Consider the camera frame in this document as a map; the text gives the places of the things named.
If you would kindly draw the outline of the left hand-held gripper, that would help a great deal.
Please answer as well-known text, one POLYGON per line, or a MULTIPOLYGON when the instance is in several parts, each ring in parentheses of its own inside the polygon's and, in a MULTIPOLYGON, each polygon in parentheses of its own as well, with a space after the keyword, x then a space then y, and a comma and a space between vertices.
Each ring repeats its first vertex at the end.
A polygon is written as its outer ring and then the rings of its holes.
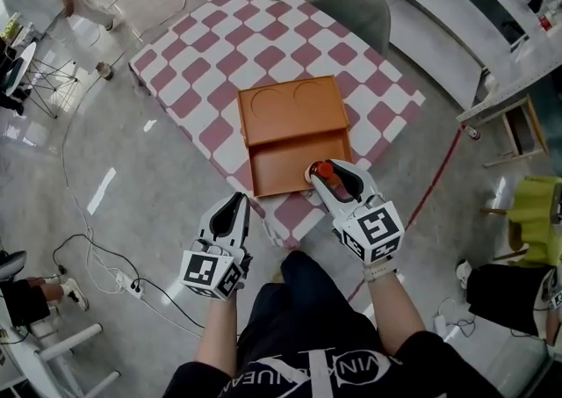
POLYGON ((201 217, 198 236, 184 251, 179 282, 199 296, 228 300, 247 277, 253 257, 244 246, 250 205, 235 192, 201 217))

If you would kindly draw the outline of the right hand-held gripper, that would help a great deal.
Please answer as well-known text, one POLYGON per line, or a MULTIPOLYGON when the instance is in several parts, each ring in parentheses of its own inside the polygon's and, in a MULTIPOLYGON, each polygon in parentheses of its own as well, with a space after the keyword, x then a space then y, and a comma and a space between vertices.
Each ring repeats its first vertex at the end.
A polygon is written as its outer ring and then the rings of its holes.
POLYGON ((333 217, 339 242, 363 264, 392 256, 405 232, 393 202, 381 199, 366 170, 339 159, 328 159, 328 163, 340 184, 333 188, 321 177, 311 177, 311 181, 333 217))

